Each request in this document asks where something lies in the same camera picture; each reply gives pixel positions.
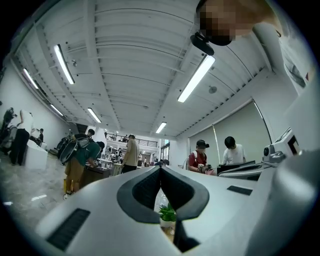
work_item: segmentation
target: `ceiling smoke detector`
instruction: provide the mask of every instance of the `ceiling smoke detector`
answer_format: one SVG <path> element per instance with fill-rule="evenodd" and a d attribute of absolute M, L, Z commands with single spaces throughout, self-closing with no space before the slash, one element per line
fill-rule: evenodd
<path fill-rule="evenodd" d="M 209 89 L 209 93 L 210 94 L 215 94 L 216 92 L 217 92 L 217 87 L 215 87 L 215 86 L 210 86 L 210 89 Z"/>

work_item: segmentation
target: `white pedestal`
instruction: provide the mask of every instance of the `white pedestal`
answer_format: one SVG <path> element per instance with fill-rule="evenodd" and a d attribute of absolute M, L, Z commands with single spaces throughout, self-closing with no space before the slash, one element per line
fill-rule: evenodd
<path fill-rule="evenodd" d="M 41 143 L 41 148 L 44 149 L 45 151 L 47 150 L 47 144 L 45 142 Z"/>
<path fill-rule="evenodd" d="M 48 152 L 43 148 L 39 147 L 34 141 L 28 140 L 24 166 L 28 169 L 46 169 Z"/>

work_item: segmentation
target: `white shirt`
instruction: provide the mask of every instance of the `white shirt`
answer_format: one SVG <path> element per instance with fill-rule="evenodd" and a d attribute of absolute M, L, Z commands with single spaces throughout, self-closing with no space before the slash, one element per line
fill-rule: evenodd
<path fill-rule="evenodd" d="M 35 130 L 34 118 L 30 113 L 28 113 L 25 110 L 21 110 L 20 113 L 22 115 L 23 123 L 21 123 L 17 128 L 25 129 L 30 135 L 33 132 L 33 130 Z"/>
<path fill-rule="evenodd" d="M 268 1 L 277 16 L 282 35 L 279 37 L 284 69 L 291 79 L 296 92 L 300 95 L 303 88 L 312 79 L 316 68 L 316 59 L 307 40 L 291 21 L 288 15 L 274 1 Z"/>
<path fill-rule="evenodd" d="M 235 149 L 226 149 L 223 153 L 222 164 L 237 164 L 243 163 L 244 158 L 246 158 L 246 153 L 244 147 L 241 144 L 236 144 Z"/>

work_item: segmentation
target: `brown pants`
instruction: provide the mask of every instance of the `brown pants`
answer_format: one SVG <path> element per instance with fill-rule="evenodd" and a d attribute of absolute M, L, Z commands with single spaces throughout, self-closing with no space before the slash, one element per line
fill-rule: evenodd
<path fill-rule="evenodd" d="M 77 192 L 79 190 L 79 181 L 84 173 L 84 170 L 85 167 L 82 166 L 75 157 L 71 158 L 64 170 L 64 173 L 66 174 L 67 191 L 71 190 L 71 181 L 74 182 L 74 191 Z"/>

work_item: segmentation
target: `potted plant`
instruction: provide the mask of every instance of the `potted plant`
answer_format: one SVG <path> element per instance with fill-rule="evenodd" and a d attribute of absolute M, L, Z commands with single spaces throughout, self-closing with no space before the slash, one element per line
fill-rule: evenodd
<path fill-rule="evenodd" d="M 161 227 L 169 228 L 176 222 L 176 212 L 170 203 L 168 203 L 168 206 L 161 205 L 159 213 Z"/>

